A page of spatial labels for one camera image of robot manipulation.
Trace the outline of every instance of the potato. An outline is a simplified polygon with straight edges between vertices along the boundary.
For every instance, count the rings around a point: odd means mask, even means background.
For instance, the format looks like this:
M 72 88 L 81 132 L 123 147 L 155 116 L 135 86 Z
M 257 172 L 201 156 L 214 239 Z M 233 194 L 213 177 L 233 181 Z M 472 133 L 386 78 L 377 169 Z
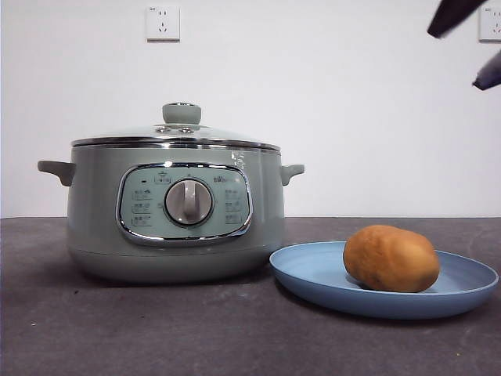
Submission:
M 368 226 L 351 236 L 344 267 L 373 290 L 419 292 L 438 278 L 440 263 L 430 241 L 393 226 Z

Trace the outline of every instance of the pot handle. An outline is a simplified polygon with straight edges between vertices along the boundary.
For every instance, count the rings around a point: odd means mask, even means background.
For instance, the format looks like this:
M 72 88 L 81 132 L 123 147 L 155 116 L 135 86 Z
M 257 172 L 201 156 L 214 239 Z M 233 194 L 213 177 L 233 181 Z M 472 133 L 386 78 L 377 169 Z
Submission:
M 303 164 L 290 164 L 288 166 L 280 166 L 280 177 L 282 178 L 282 185 L 289 184 L 290 178 L 305 172 L 305 165 Z
M 77 165 L 57 161 L 38 161 L 37 167 L 41 172 L 48 172 L 58 176 L 64 186 L 71 186 Z

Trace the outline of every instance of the plate rim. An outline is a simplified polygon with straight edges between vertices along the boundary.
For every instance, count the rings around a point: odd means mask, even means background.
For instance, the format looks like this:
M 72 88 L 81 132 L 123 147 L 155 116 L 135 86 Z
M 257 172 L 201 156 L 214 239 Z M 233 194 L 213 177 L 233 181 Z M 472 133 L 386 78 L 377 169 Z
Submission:
M 432 296 L 434 296 L 434 297 L 443 297 L 443 296 L 473 294 L 473 293 L 476 293 L 476 292 L 479 292 L 479 291 L 489 290 L 492 287 L 496 286 L 498 284 L 498 282 L 499 282 L 499 275 L 498 275 L 498 273 L 493 268 L 491 268 L 490 266 L 485 265 L 483 262 L 477 261 L 477 260 L 475 260 L 473 258 L 462 256 L 462 255 L 457 255 L 455 253 L 446 252 L 446 251 L 439 251 L 439 250 L 435 250 L 435 251 L 439 252 L 439 253 L 442 253 L 442 254 L 445 254 L 445 255 L 452 256 L 452 257 L 457 257 L 457 258 L 460 258 L 460 259 L 466 259 L 469 262 L 477 263 L 477 264 L 479 264 L 479 266 L 482 266 L 482 267 L 488 269 L 491 273 L 493 273 L 493 275 L 495 277 L 494 281 L 491 282 L 490 284 L 486 284 L 485 286 L 482 286 L 482 287 L 477 287 L 477 288 L 473 288 L 473 289 L 470 289 L 470 290 L 456 291 L 456 292 L 441 292 L 441 293 L 436 293 L 436 292 L 396 292 L 396 291 L 363 290 L 363 289 L 358 289 L 358 288 L 353 288 L 353 287 L 335 286 L 335 285 L 331 285 L 331 284 L 323 284 L 323 283 L 320 283 L 320 282 L 315 282 L 313 280 L 307 280 L 305 278 L 298 277 L 298 276 L 292 275 L 290 273 L 284 272 L 283 270 L 281 270 L 280 268 L 278 268 L 277 265 L 273 262 L 273 258 L 274 257 L 275 258 L 278 257 L 276 255 L 278 255 L 281 252 L 284 252 L 287 249 L 297 248 L 297 247 L 303 247 L 305 245 L 313 245 L 313 244 L 346 244 L 346 240 L 313 241 L 313 242 L 308 242 L 308 243 L 299 243 L 299 244 L 287 245 L 286 247 L 282 247 L 282 248 L 274 251 L 269 256 L 269 263 L 270 263 L 270 265 L 272 266 L 272 268 L 274 270 L 279 271 L 279 272 L 281 272 L 281 273 L 283 273 L 283 274 L 285 274 L 285 275 L 287 275 L 287 276 L 289 276 L 291 278 L 295 278 L 297 280 L 302 280 L 302 281 L 308 282 L 310 284 L 317 284 L 319 286 L 324 286 L 324 287 L 329 287 L 329 288 L 336 288 L 336 289 L 339 289 L 339 290 L 342 290 L 342 291 L 349 291 L 349 292 L 356 292 L 356 293 L 366 293 L 366 294 L 377 294 L 377 295 L 387 295 L 387 296 L 399 296 L 399 297 L 414 297 L 414 298 L 417 297 L 417 296 L 423 296 L 423 297 L 432 297 Z

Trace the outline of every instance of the lid handle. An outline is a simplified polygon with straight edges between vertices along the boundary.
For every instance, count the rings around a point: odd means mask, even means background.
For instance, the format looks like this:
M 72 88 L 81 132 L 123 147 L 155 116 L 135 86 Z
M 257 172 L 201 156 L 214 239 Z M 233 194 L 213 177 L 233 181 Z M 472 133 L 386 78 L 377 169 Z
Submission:
M 202 109 L 191 103 L 169 103 L 162 107 L 164 121 L 167 124 L 197 125 L 202 118 Z

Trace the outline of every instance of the wall outlet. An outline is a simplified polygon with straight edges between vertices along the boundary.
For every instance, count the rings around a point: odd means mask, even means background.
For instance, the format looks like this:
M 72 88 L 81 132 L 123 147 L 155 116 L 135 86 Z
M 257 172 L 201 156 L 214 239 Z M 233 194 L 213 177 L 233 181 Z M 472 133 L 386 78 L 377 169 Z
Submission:
M 146 40 L 178 41 L 179 13 L 179 7 L 176 5 L 149 6 L 146 9 Z
M 481 6 L 478 40 L 480 42 L 501 42 L 501 5 Z

